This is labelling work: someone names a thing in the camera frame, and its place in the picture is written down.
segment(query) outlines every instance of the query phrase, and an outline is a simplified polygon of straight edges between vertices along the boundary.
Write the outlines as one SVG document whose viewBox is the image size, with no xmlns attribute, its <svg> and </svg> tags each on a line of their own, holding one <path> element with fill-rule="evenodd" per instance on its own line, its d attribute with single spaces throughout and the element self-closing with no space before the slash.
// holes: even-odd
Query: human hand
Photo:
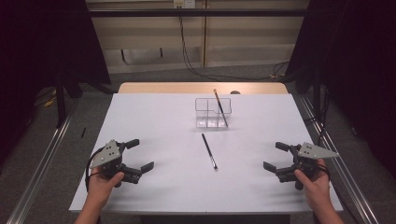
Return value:
<svg viewBox="0 0 396 224">
<path fill-rule="evenodd" d="M 84 206 L 76 219 L 75 224 L 95 224 L 100 216 L 102 208 L 106 205 L 111 190 L 120 183 L 124 173 L 118 172 L 111 179 L 105 179 L 100 173 L 99 167 L 91 171 L 88 195 Z"/>
<path fill-rule="evenodd" d="M 325 166 L 324 160 L 317 160 L 319 165 Z M 329 177 L 322 171 L 317 171 L 314 176 L 309 179 L 301 170 L 295 170 L 294 174 L 297 179 L 304 185 L 306 201 L 313 210 L 321 206 L 330 205 L 330 187 Z"/>
<path fill-rule="evenodd" d="M 99 167 L 93 168 L 86 203 L 97 205 L 102 209 L 108 201 L 111 190 L 121 182 L 123 177 L 124 173 L 118 172 L 111 179 L 105 179 Z"/>
<path fill-rule="evenodd" d="M 317 163 L 326 167 L 323 159 L 317 160 Z M 311 179 L 298 169 L 294 174 L 304 185 L 306 202 L 314 210 L 320 223 L 344 223 L 332 206 L 329 177 L 325 172 L 319 170 Z"/>
</svg>

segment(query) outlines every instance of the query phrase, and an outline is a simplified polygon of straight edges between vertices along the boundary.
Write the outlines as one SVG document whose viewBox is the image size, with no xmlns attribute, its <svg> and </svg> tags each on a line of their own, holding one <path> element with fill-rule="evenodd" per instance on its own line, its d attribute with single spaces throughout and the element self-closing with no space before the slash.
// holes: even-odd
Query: black pen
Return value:
<svg viewBox="0 0 396 224">
<path fill-rule="evenodd" d="M 202 133 L 202 138 L 204 138 L 204 142 L 205 142 L 205 145 L 206 145 L 207 152 L 209 153 L 210 159 L 212 160 L 212 163 L 213 163 L 213 168 L 215 168 L 215 170 L 217 170 L 218 166 L 216 165 L 216 162 L 213 159 L 212 152 L 210 151 L 209 145 L 207 144 L 205 135 L 203 133 Z"/>
<path fill-rule="evenodd" d="M 224 122 L 225 122 L 225 126 L 228 127 L 227 119 L 225 119 L 224 111 L 222 110 L 222 106 L 221 106 L 221 103 L 220 103 L 220 99 L 218 97 L 218 93 L 216 92 L 216 89 L 214 89 L 213 92 L 215 93 L 216 99 L 218 100 L 219 108 L 220 108 L 220 111 L 221 111 L 221 115 L 223 116 L 223 119 L 224 119 Z"/>
</svg>

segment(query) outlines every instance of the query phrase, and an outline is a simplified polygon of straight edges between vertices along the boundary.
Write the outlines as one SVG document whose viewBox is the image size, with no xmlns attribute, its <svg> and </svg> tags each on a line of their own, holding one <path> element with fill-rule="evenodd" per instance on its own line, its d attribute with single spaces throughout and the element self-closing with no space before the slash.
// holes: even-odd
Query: electrical cable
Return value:
<svg viewBox="0 0 396 224">
<path fill-rule="evenodd" d="M 93 175 L 99 175 L 99 174 L 101 174 L 101 173 L 93 173 L 93 174 L 90 174 L 90 177 Z"/>
<path fill-rule="evenodd" d="M 330 105 L 330 94 L 329 94 L 328 90 L 326 90 L 325 95 L 324 95 L 323 107 L 320 110 L 320 118 L 321 118 L 322 122 L 321 122 L 319 137 L 318 137 L 318 143 L 317 143 L 318 146 L 320 146 L 321 138 L 323 137 L 323 134 L 325 131 L 327 111 L 329 110 L 329 105 Z"/>
<path fill-rule="evenodd" d="M 54 90 L 55 90 L 55 88 L 50 88 L 48 91 L 45 91 L 45 92 L 41 93 L 40 95 L 37 95 L 36 99 L 40 99 L 41 97 L 47 95 L 48 93 L 50 93 Z"/>
<path fill-rule="evenodd" d="M 47 102 L 49 102 L 49 101 L 54 101 L 56 99 L 56 95 L 55 96 L 53 96 L 53 97 L 51 97 L 51 98 L 49 98 L 48 100 L 46 100 L 45 102 L 40 102 L 40 103 L 38 103 L 38 104 L 35 104 L 35 106 L 41 106 L 41 105 L 44 105 L 44 104 L 46 104 Z"/>
<path fill-rule="evenodd" d="M 183 26 L 183 19 L 182 19 L 182 17 L 179 17 L 179 23 L 180 23 L 181 43 L 182 43 L 182 48 L 183 48 L 183 60 L 184 60 L 184 64 L 186 64 L 187 69 L 188 69 L 191 73 L 193 73 L 193 74 L 195 74 L 195 75 L 197 75 L 197 76 L 200 76 L 200 77 L 210 78 L 210 79 L 215 80 L 215 81 L 217 81 L 217 82 L 220 82 L 220 80 L 215 79 L 214 77 L 237 78 L 237 79 L 252 80 L 252 81 L 260 81 L 260 80 L 265 80 L 265 79 L 274 77 L 274 76 L 257 77 L 257 78 L 251 78 L 251 77 L 231 77 L 231 76 L 222 76 L 222 75 L 204 75 L 204 74 L 201 74 L 201 73 L 197 72 L 197 71 L 192 67 L 192 65 L 191 65 L 191 63 L 190 63 L 189 55 L 188 55 L 188 53 L 187 53 L 186 41 L 185 41 L 185 39 L 184 39 L 184 26 Z"/>
<path fill-rule="evenodd" d="M 315 118 L 310 118 L 310 119 L 303 119 L 305 126 L 308 125 L 308 123 L 314 122 L 316 119 Z"/>
<path fill-rule="evenodd" d="M 274 68 L 273 68 L 273 76 L 275 77 L 275 76 L 276 76 L 276 73 L 279 72 L 279 70 L 283 67 L 283 65 L 285 65 L 285 64 L 287 64 L 287 63 L 289 63 L 289 62 L 277 63 L 276 65 L 274 65 Z"/>
<path fill-rule="evenodd" d="M 309 66 L 303 65 L 300 68 L 296 69 L 292 73 L 288 74 L 287 76 L 284 76 L 278 80 L 278 82 L 281 83 L 288 83 L 295 81 L 301 74 L 304 74 L 306 72 L 309 72 Z"/>
<path fill-rule="evenodd" d="M 326 175 L 329 177 L 329 182 L 330 182 L 330 180 L 332 179 L 332 177 L 331 177 L 331 175 L 330 175 L 329 169 L 327 169 L 326 166 L 321 165 L 321 164 L 317 164 L 317 168 L 318 168 L 318 170 L 320 170 L 320 171 L 326 173 Z"/>
<path fill-rule="evenodd" d="M 98 150 L 96 150 L 96 151 L 90 156 L 90 159 L 89 159 L 88 162 L 87 162 L 87 166 L 85 167 L 85 188 L 87 189 L 87 192 L 88 192 L 88 189 L 89 189 L 89 187 L 90 187 L 90 178 L 91 178 L 91 175 L 89 175 L 89 170 L 90 170 L 91 162 L 92 162 L 93 158 L 95 158 L 95 156 L 96 156 L 99 152 L 101 152 L 102 150 L 103 150 L 103 148 L 99 148 Z"/>
</svg>

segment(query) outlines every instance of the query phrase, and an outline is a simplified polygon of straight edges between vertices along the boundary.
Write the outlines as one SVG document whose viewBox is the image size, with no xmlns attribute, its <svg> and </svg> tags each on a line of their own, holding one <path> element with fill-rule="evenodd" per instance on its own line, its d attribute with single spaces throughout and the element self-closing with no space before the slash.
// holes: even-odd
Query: white paper sheet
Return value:
<svg viewBox="0 0 396 224">
<path fill-rule="evenodd" d="M 114 189 L 104 211 L 137 215 L 274 214 L 309 211 L 304 192 L 294 182 L 279 183 L 262 168 L 267 161 L 289 167 L 292 156 L 275 148 L 312 143 L 289 94 L 220 95 L 232 100 L 229 128 L 195 127 L 195 98 L 205 94 L 114 94 L 95 151 L 111 139 L 140 145 L 125 150 L 123 163 L 154 169 L 137 185 Z M 201 134 L 219 167 L 214 170 Z M 70 211 L 86 198 L 84 177 Z M 336 210 L 342 206 L 331 190 Z"/>
</svg>

